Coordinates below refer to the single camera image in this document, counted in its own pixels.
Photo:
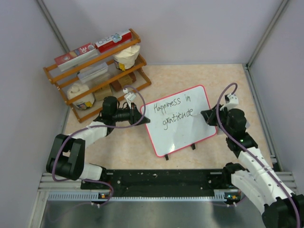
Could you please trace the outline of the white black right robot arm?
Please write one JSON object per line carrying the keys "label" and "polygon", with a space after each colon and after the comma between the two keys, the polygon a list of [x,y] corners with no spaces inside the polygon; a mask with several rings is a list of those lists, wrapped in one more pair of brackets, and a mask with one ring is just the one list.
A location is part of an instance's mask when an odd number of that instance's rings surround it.
{"label": "white black right robot arm", "polygon": [[241,190],[260,212],[265,227],[302,228],[304,196],[287,187],[264,159],[258,144],[247,132],[245,113],[223,105],[200,113],[206,124],[223,131],[228,148],[240,161],[225,165],[223,185]]}

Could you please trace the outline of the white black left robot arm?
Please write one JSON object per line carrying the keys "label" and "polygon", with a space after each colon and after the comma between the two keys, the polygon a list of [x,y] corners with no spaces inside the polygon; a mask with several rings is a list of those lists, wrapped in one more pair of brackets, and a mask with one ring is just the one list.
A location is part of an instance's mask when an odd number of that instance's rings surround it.
{"label": "white black left robot arm", "polygon": [[108,136],[117,122],[128,121],[130,126],[148,124],[150,119],[141,114],[135,103],[120,108],[114,96],[104,99],[100,114],[84,129],[70,135],[58,134],[53,142],[46,171],[68,180],[89,179],[97,188],[107,185],[104,168],[85,163],[85,149]]}

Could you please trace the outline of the pink framed whiteboard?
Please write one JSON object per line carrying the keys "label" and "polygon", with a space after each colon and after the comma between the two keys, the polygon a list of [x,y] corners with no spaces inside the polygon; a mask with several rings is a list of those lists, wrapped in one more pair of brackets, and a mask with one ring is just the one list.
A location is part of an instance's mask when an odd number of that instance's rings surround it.
{"label": "pink framed whiteboard", "polygon": [[156,156],[164,157],[216,135],[216,127],[206,124],[203,116],[192,116],[208,109],[211,107],[203,85],[141,106],[140,112],[151,120],[146,129]]}

